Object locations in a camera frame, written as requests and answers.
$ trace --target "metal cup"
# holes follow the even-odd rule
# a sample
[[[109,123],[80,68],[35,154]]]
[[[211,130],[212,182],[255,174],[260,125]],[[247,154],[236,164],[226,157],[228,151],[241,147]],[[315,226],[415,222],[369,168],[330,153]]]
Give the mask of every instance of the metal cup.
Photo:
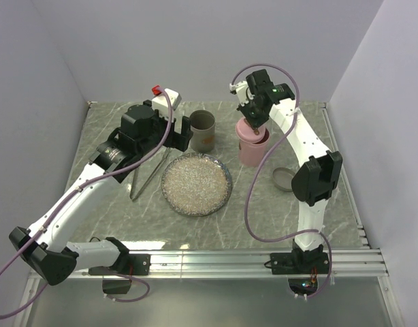
[[[191,149],[207,153],[215,147],[215,117],[206,110],[196,110],[189,116],[191,131],[194,133],[190,141]]]

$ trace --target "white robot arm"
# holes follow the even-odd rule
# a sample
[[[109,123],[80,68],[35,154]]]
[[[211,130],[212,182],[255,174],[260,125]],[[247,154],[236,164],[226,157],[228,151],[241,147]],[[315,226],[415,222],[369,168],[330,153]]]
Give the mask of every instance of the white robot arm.
[[[180,95],[166,89],[173,110],[180,103]],[[68,242],[76,228],[102,199],[117,188],[130,171],[109,176],[84,189],[79,185],[95,177],[120,170],[139,161],[154,149],[165,133],[168,115],[167,102],[160,93],[151,101],[131,106],[121,118],[121,126],[116,128],[108,140],[100,144],[85,165],[82,174],[58,202],[28,229],[17,227],[10,234],[10,240],[17,250],[28,242],[38,231],[39,238],[21,255],[48,284],[56,285],[64,281],[74,270],[92,267],[108,267],[116,273],[128,269],[129,250],[119,240],[108,237],[93,243]],[[163,144],[180,151],[188,148],[192,137],[188,117],[182,117],[181,133],[174,131],[172,121],[170,133]],[[67,202],[47,229],[44,223],[55,208],[74,190],[79,192]]]
[[[295,108],[294,94],[286,84],[274,85],[266,70],[248,75],[246,81],[230,85],[238,96],[240,110],[252,128],[258,128],[271,118],[284,133],[297,121],[287,140],[297,156],[300,170],[293,178],[293,192],[300,205],[298,231],[323,228],[325,207],[337,186],[342,157],[322,143],[300,108]],[[306,233],[295,237],[295,246],[302,252],[322,248],[319,234]]]

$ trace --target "pink cylinder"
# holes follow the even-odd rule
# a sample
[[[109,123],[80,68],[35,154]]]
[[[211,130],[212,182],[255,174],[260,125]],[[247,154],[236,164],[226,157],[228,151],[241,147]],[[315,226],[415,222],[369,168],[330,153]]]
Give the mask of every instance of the pink cylinder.
[[[239,160],[248,167],[257,167],[266,153],[270,132],[261,126],[255,132],[248,126],[245,119],[241,119],[236,124],[236,135],[239,141]]]

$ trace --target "marble surface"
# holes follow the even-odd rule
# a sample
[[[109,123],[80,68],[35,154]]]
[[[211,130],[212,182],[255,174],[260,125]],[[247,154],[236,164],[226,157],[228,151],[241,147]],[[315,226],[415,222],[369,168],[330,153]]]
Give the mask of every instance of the marble surface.
[[[69,185],[81,173],[96,146],[120,125],[121,115],[133,103],[92,104],[88,112]],[[189,116],[194,110],[208,110],[216,119],[216,146],[209,153],[220,159],[229,169],[234,190],[229,202],[208,217],[184,217],[175,213],[163,198],[161,175],[167,164],[182,153],[173,150],[167,163],[152,180],[136,202],[129,199],[130,174],[123,184],[108,195],[86,219],[71,238],[86,242],[92,236],[114,236],[121,241],[134,242],[141,249],[252,249],[264,247],[291,247],[291,241],[261,243],[254,240],[244,226],[244,201],[255,168],[247,168],[238,159],[238,139],[235,124],[242,116],[236,111],[236,102],[182,102],[177,114]],[[303,102],[300,106],[310,125],[328,147],[332,147],[322,109],[317,102]],[[281,136],[280,129],[271,121],[270,145]],[[158,164],[163,150],[142,165],[138,187],[145,182]],[[282,144],[270,158],[255,185],[250,203],[251,227],[257,235],[275,238],[297,230],[298,201],[292,193],[284,193],[272,184],[271,172],[276,167],[296,171],[298,163],[288,143]],[[324,233],[335,248],[361,246],[357,223],[349,202],[343,179],[334,191],[324,219]]]

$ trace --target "purple cable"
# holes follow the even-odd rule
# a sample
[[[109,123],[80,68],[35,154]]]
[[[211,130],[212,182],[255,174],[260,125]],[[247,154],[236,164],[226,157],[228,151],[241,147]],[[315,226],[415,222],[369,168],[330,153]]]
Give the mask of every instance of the purple cable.
[[[107,174],[95,177],[93,179],[90,179],[89,181],[86,181],[85,183],[79,185],[80,189],[84,189],[85,187],[96,183],[98,181],[101,181],[102,179],[111,177],[111,176],[115,176],[118,174],[122,174],[123,172],[128,172],[131,170],[134,170],[136,168],[138,168],[139,166],[141,166],[144,162],[146,162],[147,160],[149,160],[153,155],[156,154],[156,152],[163,146],[163,144],[165,143],[165,141],[167,140],[168,134],[170,133],[170,129],[171,129],[171,124],[172,124],[172,119],[173,119],[173,108],[171,105],[171,101],[170,101],[170,97],[168,96],[168,94],[165,92],[164,89],[162,89],[161,87],[158,87],[158,90],[165,96],[166,100],[167,100],[167,104],[168,104],[168,122],[167,122],[167,128],[165,130],[165,133],[162,136],[161,141],[159,142],[159,144],[152,150],[150,151],[146,156],[144,156],[143,158],[141,158],[141,160],[139,160],[138,162],[135,162],[134,164],[127,166],[125,168],[122,168],[120,170],[117,170],[115,172],[109,172]],[[57,205],[57,207],[52,211],[52,213],[50,214],[49,218],[47,218],[47,220],[44,222],[43,227],[47,228],[50,223],[53,221],[53,219],[58,215],[58,213],[62,210],[62,208],[77,194],[79,193],[79,191],[77,189],[73,190],[71,193],[68,194],[68,196],[66,196],[61,202],[59,202],[59,204]],[[12,265],[12,263],[29,247],[29,245],[31,245],[33,242],[35,242],[42,234],[42,231],[38,231],[35,235],[33,235],[33,237],[28,240],[26,242],[25,245],[23,245],[17,252],[16,254],[2,267],[2,269],[0,270],[0,276]],[[21,306],[20,308],[18,308],[17,310],[7,313],[5,315],[0,315],[0,320],[12,317],[13,315],[16,315],[17,313],[23,311],[24,309],[26,309],[29,305],[31,305],[33,303],[33,301],[35,301],[38,296],[44,291],[44,289],[46,288],[47,284],[45,284],[45,286],[40,289],[37,294],[32,297],[31,300],[27,301],[26,304],[24,304],[23,306]]]
[[[271,67],[274,69],[277,69],[278,71],[284,73],[292,82],[292,84],[295,87],[295,108],[298,108],[298,105],[300,103],[300,90],[298,89],[298,85],[297,82],[293,79],[293,77],[291,76],[291,74],[289,74],[286,70],[284,70],[283,68],[280,68],[278,66],[269,64],[269,63],[254,63],[252,65],[246,66],[245,68],[241,69],[234,77],[234,79],[232,80],[231,84],[235,84],[236,78],[238,78],[238,76],[244,71],[247,70],[248,68],[252,68],[252,67],[256,67],[256,66],[264,66],[264,67]],[[301,235],[301,234],[305,234],[305,233],[317,233],[320,234],[321,237],[323,238],[325,244],[327,245],[328,251],[329,251],[329,272],[325,278],[325,281],[323,283],[323,285],[314,293],[311,294],[310,296],[308,296],[308,298],[313,298],[314,296],[318,295],[319,293],[322,292],[323,288],[329,283],[330,280],[330,276],[332,274],[332,248],[330,247],[330,242],[328,241],[328,239],[325,237],[325,235],[319,231],[319,230],[315,230],[315,229],[309,229],[309,230],[300,230],[298,232],[286,235],[286,236],[282,236],[279,238],[270,238],[270,239],[266,239],[266,238],[262,238],[259,237],[258,235],[256,235],[250,227],[250,221],[248,220],[248,207],[250,205],[250,199],[251,199],[251,194],[253,192],[253,187],[255,186],[257,177],[259,176],[259,173],[261,172],[263,166],[265,165],[265,162],[268,160],[268,158],[274,153],[274,151],[277,149],[277,147],[283,143],[283,141],[285,141],[288,137],[288,135],[293,131],[293,129],[295,128],[295,124],[297,123],[297,117],[298,114],[295,112],[293,115],[293,121],[292,121],[292,125],[290,126],[290,128],[286,131],[286,133],[282,136],[282,138],[276,142],[275,145],[272,146],[272,148],[265,154],[265,156],[263,157],[261,163],[259,164],[259,166],[257,167],[256,173],[253,177],[253,180],[251,182],[250,188],[248,189],[248,193],[245,199],[245,207],[244,207],[244,222],[245,222],[245,227],[248,231],[248,233],[256,240],[258,240],[259,242],[263,242],[263,243],[275,243],[275,242],[281,242],[282,240],[287,240],[289,238],[293,238],[296,237],[297,235]]]
[[[129,276],[129,275],[122,275],[122,274],[115,274],[115,275],[119,276],[119,277],[122,277],[122,278],[131,279],[132,281],[137,281],[138,283],[144,284],[147,287],[147,290],[144,294],[142,294],[141,296],[138,296],[137,298],[132,298],[132,299],[129,299],[129,300],[125,300],[125,299],[121,299],[121,298],[115,298],[111,295],[106,296],[107,298],[110,298],[111,300],[113,300],[115,302],[121,302],[121,303],[136,302],[136,301],[139,301],[139,300],[142,300],[143,298],[145,298],[148,295],[148,293],[150,292],[150,285],[146,281],[144,281],[140,278],[136,278],[134,276]]]

